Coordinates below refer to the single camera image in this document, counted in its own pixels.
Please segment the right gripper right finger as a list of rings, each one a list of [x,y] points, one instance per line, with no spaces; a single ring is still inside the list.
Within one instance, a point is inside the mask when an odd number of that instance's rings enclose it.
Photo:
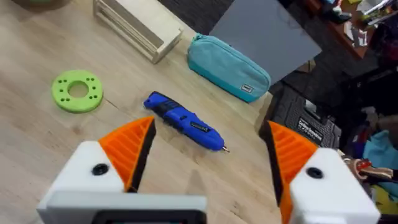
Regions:
[[[381,214],[337,150],[264,122],[275,198],[283,224],[378,223]]]

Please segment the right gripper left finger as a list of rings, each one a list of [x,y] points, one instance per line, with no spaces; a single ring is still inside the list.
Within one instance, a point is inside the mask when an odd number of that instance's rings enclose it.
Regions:
[[[56,192],[137,192],[156,135],[155,118],[125,124],[75,149],[45,194]]]

